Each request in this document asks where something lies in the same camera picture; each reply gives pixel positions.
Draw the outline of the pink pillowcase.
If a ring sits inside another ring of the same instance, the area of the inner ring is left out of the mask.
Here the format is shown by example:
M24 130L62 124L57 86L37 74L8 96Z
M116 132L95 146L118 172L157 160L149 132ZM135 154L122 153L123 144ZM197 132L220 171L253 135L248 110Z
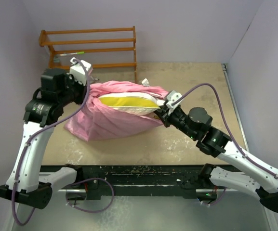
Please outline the pink pillowcase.
M144 92L162 99L168 93L162 87L144 87L128 81L91 84L86 105L66 122L64 128L82 140L95 141L124 138L162 126L154 112L144 116L120 112L98 99L105 94L124 92Z

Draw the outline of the yellow white pillow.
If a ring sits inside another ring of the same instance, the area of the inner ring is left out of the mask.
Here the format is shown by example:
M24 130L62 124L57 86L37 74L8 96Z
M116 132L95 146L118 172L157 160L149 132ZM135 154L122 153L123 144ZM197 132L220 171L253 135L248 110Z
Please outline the yellow white pillow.
M144 92L110 93L98 98L100 102L120 112L146 116L164 105L162 98Z

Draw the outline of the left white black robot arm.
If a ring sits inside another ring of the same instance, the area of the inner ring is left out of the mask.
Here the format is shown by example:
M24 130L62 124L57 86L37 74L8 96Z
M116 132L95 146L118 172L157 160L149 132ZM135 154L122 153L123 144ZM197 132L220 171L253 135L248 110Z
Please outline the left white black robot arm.
M66 164L57 172L40 176L40 168L48 141L70 103L84 105L87 79L92 67L72 66L47 69L41 75L41 87L25 107L24 131L19 153L6 183L0 185L0 198L44 209L52 194L70 185L78 189L83 185L82 167Z

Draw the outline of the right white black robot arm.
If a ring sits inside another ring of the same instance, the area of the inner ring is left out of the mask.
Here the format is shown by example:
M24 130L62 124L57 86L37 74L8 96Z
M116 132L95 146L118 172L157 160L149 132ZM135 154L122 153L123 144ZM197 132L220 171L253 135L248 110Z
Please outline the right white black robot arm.
M212 185L235 189L253 196L267 209L278 213L278 169L245 151L233 138L212 126L212 117L202 107L186 114L180 106L171 111L162 106L156 112L165 127L174 126L206 155L225 161L238 172L206 164L199 176L203 188Z

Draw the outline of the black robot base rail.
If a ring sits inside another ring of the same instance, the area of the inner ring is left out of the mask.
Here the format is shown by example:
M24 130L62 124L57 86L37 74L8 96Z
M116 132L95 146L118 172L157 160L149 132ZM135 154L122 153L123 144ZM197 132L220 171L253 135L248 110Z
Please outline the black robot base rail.
M214 184L208 179L213 164L205 165L106 165L82 166L69 192L86 193L86 199L101 196L208 198Z

